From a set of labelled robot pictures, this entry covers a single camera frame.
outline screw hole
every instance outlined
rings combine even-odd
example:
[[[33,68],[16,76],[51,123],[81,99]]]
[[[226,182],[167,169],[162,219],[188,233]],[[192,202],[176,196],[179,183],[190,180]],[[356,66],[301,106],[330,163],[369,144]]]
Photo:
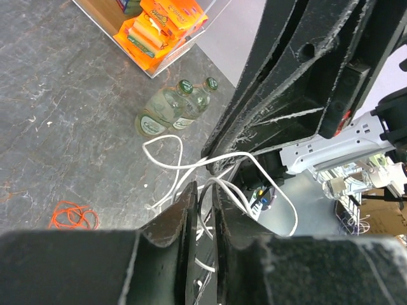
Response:
[[[298,53],[298,61],[299,62],[308,62],[310,59],[313,59],[315,56],[315,47],[312,43],[307,43],[303,46]]]

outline tangled white cable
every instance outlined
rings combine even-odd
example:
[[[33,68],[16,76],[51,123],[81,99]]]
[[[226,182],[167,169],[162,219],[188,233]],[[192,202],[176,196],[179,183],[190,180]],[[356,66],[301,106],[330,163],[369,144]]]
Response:
[[[174,138],[176,140],[178,140],[179,145],[180,145],[180,149],[179,149],[179,158],[178,158],[178,162],[177,165],[168,165],[165,163],[161,163],[159,161],[157,161],[147,150],[148,145],[162,140],[162,139],[166,139],[166,138]],[[175,201],[176,196],[178,196],[180,193],[177,193],[178,189],[182,186],[183,182],[191,175],[191,173],[198,167],[200,166],[204,166],[204,165],[208,165],[211,164],[213,162],[217,162],[220,161],[222,159],[227,159],[227,158],[232,158],[232,157],[236,157],[236,156],[241,156],[244,158],[249,158],[251,159],[251,161],[259,168],[260,172],[267,178],[267,180],[271,183],[271,185],[282,195],[282,197],[287,200],[287,202],[290,204],[291,208],[293,209],[294,212],[294,226],[292,228],[292,230],[290,231],[290,233],[288,234],[288,236],[292,236],[298,226],[298,214],[297,211],[293,205],[293,203],[291,202],[291,200],[286,196],[286,194],[284,194],[281,189],[278,187],[278,185],[276,185],[276,183],[274,182],[274,180],[267,174],[267,172],[265,171],[265,169],[258,163],[258,161],[256,160],[256,158],[248,153],[248,152],[231,152],[228,154],[224,154],[222,156],[218,156],[212,159],[207,159],[207,158],[203,158],[201,160],[199,160],[197,163],[192,164],[192,165],[181,165],[181,160],[183,157],[183,142],[182,140],[177,136],[177,135],[162,135],[160,137],[157,137],[153,140],[147,141],[145,143],[143,143],[142,145],[142,150],[144,151],[144,153],[146,154],[147,158],[152,161],[154,164],[162,167],[162,168],[166,168],[166,169],[170,169],[170,170],[176,170],[176,178],[175,181],[172,185],[172,187],[170,188],[170,190],[168,191],[168,193],[157,203],[155,203],[153,206],[148,206],[149,209],[155,210],[156,208],[159,208],[158,212],[161,212],[161,206],[168,201],[169,199],[172,199],[173,201]],[[244,194],[241,192],[241,190],[236,187],[235,185],[233,185],[232,183],[225,181],[225,180],[221,180],[220,178],[224,175],[226,175],[228,172],[230,172],[230,170],[233,169],[233,166],[228,168],[227,170],[225,170],[221,175],[219,175],[218,177],[212,177],[209,178],[208,181],[206,182],[206,184],[204,186],[200,186],[198,189],[203,189],[202,190],[202,194],[201,197],[203,198],[202,195],[205,195],[206,191],[208,190],[208,188],[213,184],[213,183],[217,183],[219,184],[220,187],[222,187],[222,189],[228,194],[228,196],[231,198],[231,200],[234,202],[234,204],[236,204],[236,206],[239,207],[239,209],[241,209],[243,212],[247,213],[250,217],[253,218],[253,212],[250,208],[249,202],[247,201],[247,198],[244,196]],[[180,179],[180,181],[178,182],[178,177],[179,177],[179,171],[180,170],[188,170],[184,176]],[[243,204],[236,198],[236,196],[230,191],[230,189],[233,189],[239,196],[240,200],[242,200]],[[203,230],[207,233],[207,235],[210,238],[213,238],[212,234],[209,232],[208,228],[206,227],[205,223],[202,220],[202,216],[199,214],[199,219],[200,222],[202,224]],[[205,264],[201,263],[199,260],[195,259],[195,262],[203,267],[206,270],[209,270],[211,272],[214,272],[214,268],[206,266]]]

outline gray tabletop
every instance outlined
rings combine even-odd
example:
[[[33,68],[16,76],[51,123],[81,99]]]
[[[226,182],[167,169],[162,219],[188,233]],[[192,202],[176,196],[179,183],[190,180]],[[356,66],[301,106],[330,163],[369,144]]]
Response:
[[[90,206],[102,229],[146,223],[144,205],[175,173],[143,154],[137,111],[163,86],[215,77],[208,111],[179,134],[183,163],[195,162],[233,86],[198,47],[149,79],[70,1],[3,0],[0,10],[0,233],[46,228],[60,200]],[[175,141],[151,150],[175,164]]]

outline orange cord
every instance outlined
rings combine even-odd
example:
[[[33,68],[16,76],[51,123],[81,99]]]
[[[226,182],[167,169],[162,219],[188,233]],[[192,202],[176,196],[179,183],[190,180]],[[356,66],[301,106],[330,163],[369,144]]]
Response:
[[[69,208],[60,208],[61,205],[69,205]],[[86,210],[89,208],[88,206],[80,207],[76,203],[62,200],[58,202],[57,206],[55,207],[50,224],[48,228],[55,226],[57,229],[76,229],[76,228],[83,228],[86,230],[94,230],[97,229],[99,226],[99,217],[97,216],[96,212],[93,210]],[[61,223],[57,217],[66,213],[67,219],[71,224],[63,224]],[[95,224],[93,227],[90,225],[89,220],[86,218],[86,214],[92,214],[95,217]]]

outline bottle label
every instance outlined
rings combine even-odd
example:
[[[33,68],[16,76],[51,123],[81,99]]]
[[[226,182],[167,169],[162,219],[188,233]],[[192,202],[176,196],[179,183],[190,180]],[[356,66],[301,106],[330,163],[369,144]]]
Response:
[[[195,121],[194,119],[179,118],[178,121],[176,121],[174,124],[172,124],[172,126],[176,130],[182,130],[182,129],[190,126],[190,124],[192,124],[194,121]]]
[[[165,131],[165,127],[148,116],[143,116],[140,120],[140,126],[143,132],[148,135],[159,135]]]

